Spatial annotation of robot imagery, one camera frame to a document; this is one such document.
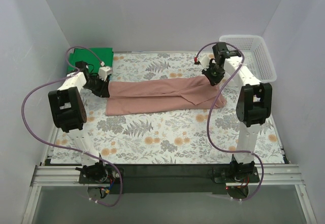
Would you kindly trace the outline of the pink t shirt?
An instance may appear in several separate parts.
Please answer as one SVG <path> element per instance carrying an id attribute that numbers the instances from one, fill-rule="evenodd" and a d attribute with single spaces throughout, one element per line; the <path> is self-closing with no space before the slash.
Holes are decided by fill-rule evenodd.
<path id="1" fill-rule="evenodd" d="M 216 109 L 226 106 L 223 95 L 215 98 L 219 86 L 211 86 L 204 76 L 143 82 L 112 81 L 108 91 L 107 116 L 209 109 L 213 102 Z"/>

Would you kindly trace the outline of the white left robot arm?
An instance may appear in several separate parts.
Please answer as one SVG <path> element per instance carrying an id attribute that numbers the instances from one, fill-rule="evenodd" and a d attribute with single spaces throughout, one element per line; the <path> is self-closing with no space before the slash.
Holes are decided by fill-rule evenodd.
<path id="1" fill-rule="evenodd" d="M 82 168 L 76 170 L 87 179 L 103 183 L 108 178 L 108 171 L 99 160 L 100 154 L 91 143 L 88 133 L 83 129 L 87 113 L 80 91 L 85 88 L 99 98 L 109 98 L 108 85 L 112 68 L 103 66 L 97 73 L 92 73 L 89 66 L 84 61 L 76 62 L 75 67 L 79 69 L 77 74 L 67 79 L 58 90 L 49 92 L 48 99 L 55 126 L 68 135 L 81 153 Z"/>

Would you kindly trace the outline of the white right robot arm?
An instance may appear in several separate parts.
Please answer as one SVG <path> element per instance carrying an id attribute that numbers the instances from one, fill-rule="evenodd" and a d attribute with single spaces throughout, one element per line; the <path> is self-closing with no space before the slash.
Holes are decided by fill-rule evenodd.
<path id="1" fill-rule="evenodd" d="M 245 56 L 242 51 L 229 43 L 212 42 L 213 58 L 194 58 L 195 64 L 202 66 L 202 74 L 212 86 L 217 86 L 224 78 L 225 73 L 230 77 L 222 88 L 234 81 L 240 88 L 236 105 L 236 116 L 239 120 L 239 139 L 234 151 L 219 148 L 220 152 L 232 155 L 228 165 L 214 170 L 213 179 L 218 182 L 249 181 L 258 176 L 254 160 L 258 158 L 255 153 L 257 135 L 261 126 L 271 115 L 272 86 L 257 79 L 245 66 Z"/>

